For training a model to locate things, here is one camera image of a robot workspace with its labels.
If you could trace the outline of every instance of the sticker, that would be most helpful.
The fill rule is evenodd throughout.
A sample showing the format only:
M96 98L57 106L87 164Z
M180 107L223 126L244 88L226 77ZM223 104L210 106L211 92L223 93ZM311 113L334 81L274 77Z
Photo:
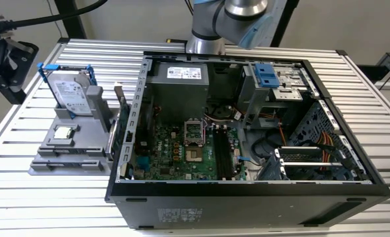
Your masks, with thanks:
M239 120L240 119L240 116L242 116L242 113L239 111L236 111L235 120Z
M167 69L167 78L200 80L200 68L170 67Z
M158 208L160 222L199 222L202 208Z
M67 110L76 115L91 115L89 105L81 85L75 81L55 81L57 92Z

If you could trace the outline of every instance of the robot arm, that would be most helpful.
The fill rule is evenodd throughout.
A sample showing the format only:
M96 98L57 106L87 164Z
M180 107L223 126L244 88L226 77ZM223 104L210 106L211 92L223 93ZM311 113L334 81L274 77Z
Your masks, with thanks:
M224 39L244 49L255 48L272 23L267 0L195 0L192 38L187 53L224 54Z

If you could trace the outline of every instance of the hard drive label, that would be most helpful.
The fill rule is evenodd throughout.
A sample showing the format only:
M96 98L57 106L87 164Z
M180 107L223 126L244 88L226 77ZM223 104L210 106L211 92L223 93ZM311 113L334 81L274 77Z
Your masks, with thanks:
M67 110L76 115L91 115L91 109L81 85L75 81L63 80L56 81L55 85Z

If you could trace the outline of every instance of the green circuit board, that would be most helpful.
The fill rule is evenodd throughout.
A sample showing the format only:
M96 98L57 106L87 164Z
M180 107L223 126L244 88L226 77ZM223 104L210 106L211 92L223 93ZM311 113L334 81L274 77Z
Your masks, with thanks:
M203 147L186 147L183 126L156 126L154 151L150 157L150 169L144 172L144 180L218 180L212 128L206 128L204 139ZM235 130L230 129L228 139L231 147L240 151ZM230 150L230 154L234 163L234 150ZM239 169L235 180L246 180L244 166L239 165Z

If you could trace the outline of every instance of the black cable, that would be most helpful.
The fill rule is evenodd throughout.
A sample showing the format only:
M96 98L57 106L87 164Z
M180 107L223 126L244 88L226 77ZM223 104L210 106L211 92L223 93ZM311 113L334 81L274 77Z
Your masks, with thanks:
M262 143L262 142L267 142L267 144L272 147L272 148L276 148L276 147L280 147L282 144L276 144L275 142L270 141L270 136L279 133L280 131L278 129L268 129L266 131L266 135L263 137L260 137L251 145L250 147L250 150L252 152L252 154L259 157L259 158L270 158L270 155L263 155L263 154L259 154L255 150L255 147Z
M382 88L383 88L383 87L385 87L385 85L387 84L389 80L390 80L390 77L389 77L389 79L385 81L385 83L382 84L382 86L379 87L379 89L378 89L378 90L382 90Z
M107 2L107 0L97 0L89 6L85 6L84 8L77 9L76 11L68 12L65 14L59 14L55 16L47 16L47 17L40 17L40 18L21 20L21 21L4 22L5 25L4 25L3 29L5 31L8 31L8 30L16 29L19 27L33 26L33 25L48 23L48 22L60 21L60 20L68 19L71 17L76 17L87 12L97 9L105 2Z
M188 7L188 10L190 10L190 13L191 13L191 15L194 16L194 12L192 12L191 4L188 3L187 0L184 0L184 3L187 4L187 7Z
M53 16L49 0L45 0L45 1L48 2L49 13L51 13L51 15ZM56 21L55 21L55 24L56 24L56 27L57 27L57 30L59 30L60 38L63 38L61 30L60 30L60 27L59 27Z
M192 13L194 13L194 7L192 7L191 0L188 0L188 4L190 4L190 7L191 7L191 10L192 10Z
M254 163L251 160L246 160L247 162L251 162L256 166L262 166L260 164Z

